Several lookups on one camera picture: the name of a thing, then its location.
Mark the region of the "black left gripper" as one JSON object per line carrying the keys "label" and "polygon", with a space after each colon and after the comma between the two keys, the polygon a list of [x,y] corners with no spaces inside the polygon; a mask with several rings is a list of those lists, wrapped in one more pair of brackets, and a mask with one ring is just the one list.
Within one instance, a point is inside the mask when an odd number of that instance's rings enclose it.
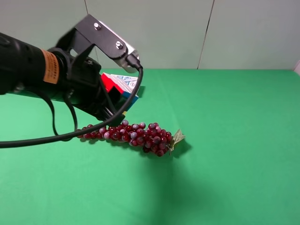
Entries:
{"label": "black left gripper", "polygon": [[72,105],[100,121],[109,120],[109,127],[117,127],[125,119],[124,111],[118,117],[114,114],[123,104],[123,96],[113,86],[106,90],[101,79],[101,65],[89,54],[93,46],[71,55],[70,50],[53,47],[48,51],[53,53],[60,63],[58,89],[70,99]]}

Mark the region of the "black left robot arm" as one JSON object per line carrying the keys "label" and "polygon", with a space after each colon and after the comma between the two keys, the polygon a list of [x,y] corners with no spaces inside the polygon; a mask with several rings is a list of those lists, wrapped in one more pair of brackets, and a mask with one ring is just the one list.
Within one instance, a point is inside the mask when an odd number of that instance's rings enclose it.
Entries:
{"label": "black left robot arm", "polygon": [[100,121],[120,108],[121,94],[105,88],[101,66],[91,57],[68,50],[43,50],[0,35],[0,93],[59,101]]}

